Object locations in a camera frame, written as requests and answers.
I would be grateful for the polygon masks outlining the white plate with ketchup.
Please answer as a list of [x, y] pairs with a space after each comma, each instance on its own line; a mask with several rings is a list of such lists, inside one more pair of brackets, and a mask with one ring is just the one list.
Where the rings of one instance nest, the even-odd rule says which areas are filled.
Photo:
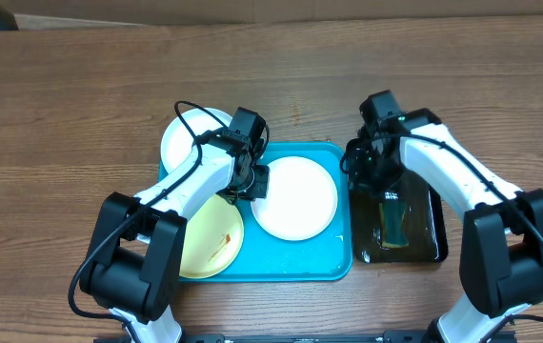
[[[208, 111], [213, 116], [199, 109], [182, 113], [195, 135], [219, 129], [221, 123], [226, 126], [230, 124], [231, 116], [227, 113], [214, 108], [208, 108]], [[160, 145], [161, 163], [166, 173], [180, 166], [190, 155], [192, 141], [193, 138], [183, 123], [178, 118], [174, 118], [165, 129]]]

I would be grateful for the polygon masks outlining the yellow plate with ketchup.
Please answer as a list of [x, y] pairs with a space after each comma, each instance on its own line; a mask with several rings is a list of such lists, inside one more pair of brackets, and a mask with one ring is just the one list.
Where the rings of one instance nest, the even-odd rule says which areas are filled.
[[239, 254], [244, 231], [239, 210], [211, 197], [188, 222], [179, 275], [203, 279], [224, 271]]

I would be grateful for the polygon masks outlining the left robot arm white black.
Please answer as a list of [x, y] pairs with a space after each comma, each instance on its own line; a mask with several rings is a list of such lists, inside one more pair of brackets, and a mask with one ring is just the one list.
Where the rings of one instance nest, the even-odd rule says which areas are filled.
[[187, 223], [214, 195], [262, 198], [268, 167], [263, 140], [196, 139], [191, 154], [153, 187], [135, 196], [114, 192], [103, 202], [90, 245], [70, 286], [70, 308], [81, 290], [120, 322], [126, 342], [177, 342], [181, 328], [170, 303], [178, 286]]

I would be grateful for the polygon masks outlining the teal plastic tray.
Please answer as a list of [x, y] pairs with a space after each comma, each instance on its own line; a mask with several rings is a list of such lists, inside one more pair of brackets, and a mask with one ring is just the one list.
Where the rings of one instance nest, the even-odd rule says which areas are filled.
[[259, 226], [251, 201], [233, 204], [244, 223], [244, 240], [234, 261], [222, 272], [186, 282], [289, 282], [333, 281], [352, 266], [352, 229], [347, 176], [339, 169], [342, 150], [329, 142], [271, 142], [262, 164], [300, 156], [320, 164], [331, 175], [338, 190], [338, 207], [331, 224], [317, 236], [302, 241], [276, 238]]

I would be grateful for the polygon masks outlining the green yellow sponge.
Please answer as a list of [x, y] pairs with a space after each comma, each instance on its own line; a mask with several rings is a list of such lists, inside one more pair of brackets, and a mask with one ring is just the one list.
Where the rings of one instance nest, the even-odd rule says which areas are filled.
[[399, 200], [384, 200], [379, 205], [381, 245], [388, 249], [404, 248], [409, 240], [403, 233], [405, 205]]

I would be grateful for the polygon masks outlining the black water tray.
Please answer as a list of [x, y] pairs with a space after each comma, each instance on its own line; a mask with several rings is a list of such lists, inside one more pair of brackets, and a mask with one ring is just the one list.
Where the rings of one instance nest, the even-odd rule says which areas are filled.
[[[448, 255], [448, 243], [439, 195], [417, 174], [403, 169], [392, 189], [381, 195], [349, 189], [352, 245], [363, 263], [438, 263]], [[405, 205], [403, 233], [409, 240], [404, 248], [381, 245], [379, 205], [399, 200]]]

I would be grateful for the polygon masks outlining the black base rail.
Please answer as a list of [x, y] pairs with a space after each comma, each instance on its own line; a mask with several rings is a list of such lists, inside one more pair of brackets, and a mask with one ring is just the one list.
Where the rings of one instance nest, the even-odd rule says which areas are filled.
[[324, 334], [318, 336], [188, 334], [179, 343], [441, 343], [428, 331], [385, 331], [373, 334]]

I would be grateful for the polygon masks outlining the cardboard panel at back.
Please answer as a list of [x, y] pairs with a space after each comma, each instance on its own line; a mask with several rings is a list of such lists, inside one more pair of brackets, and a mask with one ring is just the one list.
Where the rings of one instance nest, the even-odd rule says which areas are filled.
[[14, 14], [145, 25], [543, 14], [543, 0], [6, 0]]

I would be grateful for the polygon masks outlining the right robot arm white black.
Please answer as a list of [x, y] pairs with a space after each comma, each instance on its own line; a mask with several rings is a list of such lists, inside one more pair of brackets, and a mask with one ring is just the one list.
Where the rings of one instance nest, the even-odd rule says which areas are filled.
[[435, 319], [435, 342], [493, 342], [543, 302], [543, 190], [522, 191], [478, 162], [426, 109], [364, 118], [339, 162], [353, 184], [388, 191], [402, 172], [421, 177], [460, 217], [464, 291]]

